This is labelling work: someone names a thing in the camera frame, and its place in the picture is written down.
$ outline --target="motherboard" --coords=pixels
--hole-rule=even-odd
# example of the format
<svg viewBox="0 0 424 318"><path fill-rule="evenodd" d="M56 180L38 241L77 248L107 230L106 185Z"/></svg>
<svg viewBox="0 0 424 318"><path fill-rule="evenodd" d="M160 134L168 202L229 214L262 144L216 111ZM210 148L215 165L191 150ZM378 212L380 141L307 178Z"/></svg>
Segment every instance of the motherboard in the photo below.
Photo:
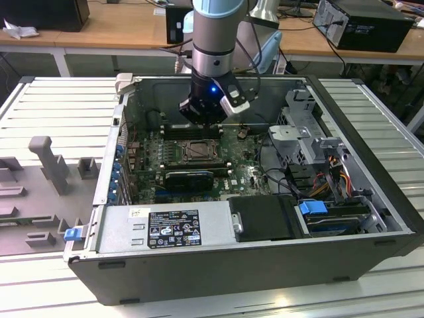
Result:
<svg viewBox="0 0 424 318"><path fill-rule="evenodd" d="M220 201L271 194L258 166L259 134L237 125L221 128L215 138L185 137L151 131L130 144L133 202Z"/></svg>

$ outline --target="wooden desk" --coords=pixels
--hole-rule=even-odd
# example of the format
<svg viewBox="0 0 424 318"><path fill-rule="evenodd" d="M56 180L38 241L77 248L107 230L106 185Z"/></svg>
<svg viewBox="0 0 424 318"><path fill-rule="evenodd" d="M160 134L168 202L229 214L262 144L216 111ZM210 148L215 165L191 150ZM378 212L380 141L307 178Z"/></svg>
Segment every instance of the wooden desk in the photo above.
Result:
<svg viewBox="0 0 424 318"><path fill-rule="evenodd" d="M158 49L167 45L166 18L153 15L152 5L90 3L89 8L89 20L81 32L42 30L40 36L22 40L0 32L0 51L49 53L61 76L71 76L65 59L67 54L172 56ZM284 19L280 23L282 29L311 26L299 19ZM282 32L281 47L288 60L340 62L318 30ZM346 63L421 65L424 62L424 31L411 30L397 53L340 50L339 54Z"/></svg>
<svg viewBox="0 0 424 318"><path fill-rule="evenodd" d="M90 3L81 32L62 32L56 46L151 49L167 46L166 18L153 15L152 5Z"/></svg>
<svg viewBox="0 0 424 318"><path fill-rule="evenodd" d="M60 31L39 31L39 36L31 38L16 38L10 37L6 32L0 32L0 45L17 45L17 46L54 46L56 39L58 38Z"/></svg>

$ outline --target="green circuit board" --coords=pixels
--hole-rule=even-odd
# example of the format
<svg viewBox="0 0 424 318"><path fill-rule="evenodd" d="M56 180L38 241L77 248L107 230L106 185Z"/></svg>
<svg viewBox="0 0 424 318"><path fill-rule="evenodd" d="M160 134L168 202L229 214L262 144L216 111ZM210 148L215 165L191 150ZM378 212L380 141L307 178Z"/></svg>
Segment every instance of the green circuit board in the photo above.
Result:
<svg viewBox="0 0 424 318"><path fill-rule="evenodd" d="M137 182L137 203L220 201L233 195L271 194L255 160L255 150L258 151L261 139L250 134L239 138L239 128L223 130L220 139L210 140L164 140L159 132L151 132L141 138L142 146L137 158L142 162L141 168L132 171ZM203 158L205 166L214 164L214 167L219 168L198 168L197 165ZM214 173L213 189L196 193L167 191L164 176L170 171L167 169L173 166L176 168L172 171L179 171L179 167L183 167L181 171L218 171Z"/></svg>

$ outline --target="warning label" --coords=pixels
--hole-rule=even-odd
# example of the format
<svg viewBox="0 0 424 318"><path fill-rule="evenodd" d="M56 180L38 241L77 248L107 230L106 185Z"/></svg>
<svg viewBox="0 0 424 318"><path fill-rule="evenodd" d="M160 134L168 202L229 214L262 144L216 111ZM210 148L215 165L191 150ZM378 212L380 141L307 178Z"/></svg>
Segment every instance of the warning label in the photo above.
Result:
<svg viewBox="0 0 424 318"><path fill-rule="evenodd" d="M150 248L201 245L199 211L149 213L147 242Z"/></svg>

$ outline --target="desktop computer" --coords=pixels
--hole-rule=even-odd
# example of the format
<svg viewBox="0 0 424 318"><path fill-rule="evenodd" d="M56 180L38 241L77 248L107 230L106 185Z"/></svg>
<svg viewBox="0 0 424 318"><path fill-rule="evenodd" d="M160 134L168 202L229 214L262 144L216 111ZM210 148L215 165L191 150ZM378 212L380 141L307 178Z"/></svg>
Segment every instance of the desktop computer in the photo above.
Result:
<svg viewBox="0 0 424 318"><path fill-rule="evenodd" d="M79 32L90 12L87 0L1 0L0 21L20 27Z"/></svg>
<svg viewBox="0 0 424 318"><path fill-rule="evenodd" d="M414 20L378 0L321 0L313 24L339 50L397 52Z"/></svg>

